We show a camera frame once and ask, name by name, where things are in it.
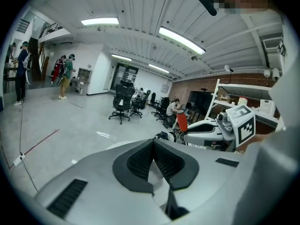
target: person wearing green shirt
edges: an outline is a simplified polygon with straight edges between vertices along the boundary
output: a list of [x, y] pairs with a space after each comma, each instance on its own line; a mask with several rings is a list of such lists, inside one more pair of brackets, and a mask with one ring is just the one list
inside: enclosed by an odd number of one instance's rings
[[65, 60], [64, 69], [66, 72], [62, 79], [60, 95], [58, 97], [61, 100], [67, 99], [67, 96], [65, 96], [66, 88], [68, 88], [70, 86], [71, 73], [76, 71], [75, 69], [73, 69], [72, 61], [74, 61], [74, 60], [75, 60], [74, 54], [71, 54], [69, 56], [69, 58], [67, 60]]

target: white shoe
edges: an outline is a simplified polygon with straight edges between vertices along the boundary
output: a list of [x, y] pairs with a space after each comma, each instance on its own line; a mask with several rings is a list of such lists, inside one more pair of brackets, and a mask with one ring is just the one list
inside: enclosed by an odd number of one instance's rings
[[19, 101], [19, 102], [15, 102], [15, 103], [14, 103], [14, 105], [15, 105], [15, 106], [22, 105], [22, 102], [21, 102], [21, 101]]

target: electrical outlet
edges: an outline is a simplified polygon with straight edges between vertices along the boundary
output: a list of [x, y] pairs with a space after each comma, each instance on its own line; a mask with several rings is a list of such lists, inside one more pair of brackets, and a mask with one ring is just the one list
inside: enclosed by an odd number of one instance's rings
[[25, 155], [23, 154], [22, 156], [18, 156], [17, 159], [14, 161], [15, 167], [21, 164], [22, 161], [24, 161]]

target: fluorescent light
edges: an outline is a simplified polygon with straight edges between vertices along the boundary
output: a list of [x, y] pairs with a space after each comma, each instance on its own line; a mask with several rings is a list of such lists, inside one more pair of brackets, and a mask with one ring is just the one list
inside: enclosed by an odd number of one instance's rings
[[83, 25], [92, 25], [92, 24], [119, 24], [119, 20], [117, 17], [102, 17], [102, 18], [94, 18], [88, 20], [81, 21]]
[[152, 64], [149, 64], [149, 66], [150, 66], [150, 67], [153, 67], [153, 68], [156, 68], [156, 69], [158, 69], [158, 70], [161, 70], [161, 71], [163, 71], [163, 72], [165, 72], [165, 73], [169, 73], [169, 71], [164, 70], [164, 69], [162, 69], [162, 68], [160, 68], [160, 67], [156, 67], [156, 66], [154, 66], [154, 65], [152, 65]]
[[197, 44], [193, 43], [192, 41], [186, 39], [182, 35], [179, 35], [178, 33], [175, 33], [175, 32], [173, 32], [171, 30], [168, 30], [164, 27], [160, 27], [159, 33], [162, 34], [162, 35], [165, 35], [169, 38], [172, 38], [172, 39], [176, 40], [177, 42], [182, 43], [183, 45], [189, 47], [190, 49], [194, 50], [196, 53], [198, 53], [200, 55], [205, 53], [205, 50], [203, 48], [201, 48]]
[[124, 59], [124, 60], [131, 61], [131, 58], [125, 58], [125, 57], [122, 57], [122, 56], [119, 56], [119, 55], [115, 55], [115, 54], [112, 54], [112, 56], [115, 57], [115, 58], [119, 58], [119, 59]]

